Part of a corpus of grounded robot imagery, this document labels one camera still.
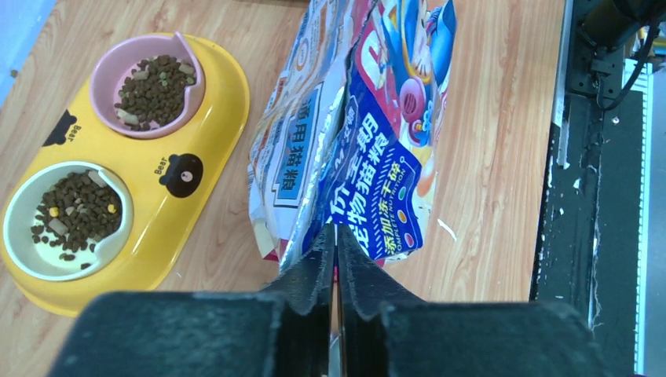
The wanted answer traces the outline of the pet food bag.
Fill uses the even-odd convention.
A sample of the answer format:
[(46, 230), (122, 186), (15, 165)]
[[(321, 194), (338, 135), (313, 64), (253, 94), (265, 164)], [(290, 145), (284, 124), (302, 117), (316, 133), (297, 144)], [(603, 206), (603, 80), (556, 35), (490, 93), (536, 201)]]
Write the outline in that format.
[(289, 268), (326, 224), (379, 263), (423, 246), (456, 26), (451, 1), (309, 3), (250, 150), (263, 258)]

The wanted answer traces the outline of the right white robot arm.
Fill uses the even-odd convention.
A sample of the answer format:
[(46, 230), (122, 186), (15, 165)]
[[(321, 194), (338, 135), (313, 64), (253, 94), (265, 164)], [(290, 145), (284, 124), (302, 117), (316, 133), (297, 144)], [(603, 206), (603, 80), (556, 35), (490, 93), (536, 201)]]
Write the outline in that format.
[(639, 28), (665, 21), (665, 0), (582, 1), (582, 6), (576, 33), (592, 49), (614, 51)]

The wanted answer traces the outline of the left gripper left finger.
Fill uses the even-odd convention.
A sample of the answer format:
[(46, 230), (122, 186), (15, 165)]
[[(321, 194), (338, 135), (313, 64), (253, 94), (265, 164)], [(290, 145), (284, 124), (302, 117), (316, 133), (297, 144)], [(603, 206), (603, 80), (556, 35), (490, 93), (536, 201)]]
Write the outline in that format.
[(51, 376), (322, 376), (335, 227), (254, 292), (115, 291), (79, 315)]

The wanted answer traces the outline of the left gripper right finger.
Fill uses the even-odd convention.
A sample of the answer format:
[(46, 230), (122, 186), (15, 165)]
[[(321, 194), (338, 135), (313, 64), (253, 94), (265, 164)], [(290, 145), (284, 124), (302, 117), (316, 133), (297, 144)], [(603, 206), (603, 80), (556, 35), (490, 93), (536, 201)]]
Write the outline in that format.
[(578, 313), (558, 302), (428, 302), (337, 228), (345, 376), (607, 376)]

